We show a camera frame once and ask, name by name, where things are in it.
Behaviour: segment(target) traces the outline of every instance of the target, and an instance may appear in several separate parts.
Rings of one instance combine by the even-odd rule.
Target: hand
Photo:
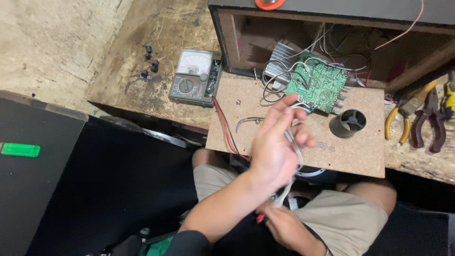
[[[284,136],[294,119],[303,121],[307,118],[305,110],[289,107],[296,100],[297,94],[291,93],[275,103],[253,143],[250,170],[257,174],[258,179],[270,183],[275,189],[289,182],[299,164],[294,148]],[[308,134],[303,124],[295,125],[291,131],[301,149],[314,148],[316,139]]]
[[[268,217],[265,225],[277,243],[300,255],[323,256],[326,254],[324,244],[316,239],[288,208],[284,206],[275,208],[273,201],[269,200],[256,212],[263,212]]]

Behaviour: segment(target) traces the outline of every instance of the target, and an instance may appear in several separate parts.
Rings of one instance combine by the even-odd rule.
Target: aluminum heat sink
[[[288,59],[283,59],[283,58],[287,58],[287,57],[290,57],[295,54],[296,54],[296,52],[294,51],[293,48],[291,48],[285,44],[278,43],[275,46],[275,49],[273,50],[270,60],[271,61],[279,60],[284,65],[286,65],[288,68],[290,68],[290,67],[292,67],[292,65],[294,63],[296,63],[300,60],[300,56],[294,56],[294,57],[291,57]],[[264,74],[267,76],[270,76],[270,77],[274,77],[278,74],[283,73],[284,71],[286,71],[286,69],[281,64],[279,64],[278,62],[271,62],[267,65],[267,68],[265,69]],[[288,74],[280,75],[275,80],[275,82],[278,82],[282,85],[287,85],[289,83],[289,81],[290,81],[290,77]]]

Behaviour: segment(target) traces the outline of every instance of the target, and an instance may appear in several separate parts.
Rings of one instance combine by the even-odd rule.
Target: screwdriver
[[[449,72],[449,80],[444,85],[444,98],[441,109],[449,123],[455,123],[455,70]]]

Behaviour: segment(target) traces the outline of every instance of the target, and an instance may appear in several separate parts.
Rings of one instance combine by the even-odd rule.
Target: concrete wall
[[[4,0],[0,90],[96,114],[85,98],[132,0]]]

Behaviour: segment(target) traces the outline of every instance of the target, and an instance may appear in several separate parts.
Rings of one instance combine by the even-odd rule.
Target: khaki shorts
[[[194,169],[199,201],[217,192],[238,176],[209,164]],[[323,190],[294,213],[314,230],[334,256],[364,254],[387,222],[387,213],[378,205],[355,195]]]

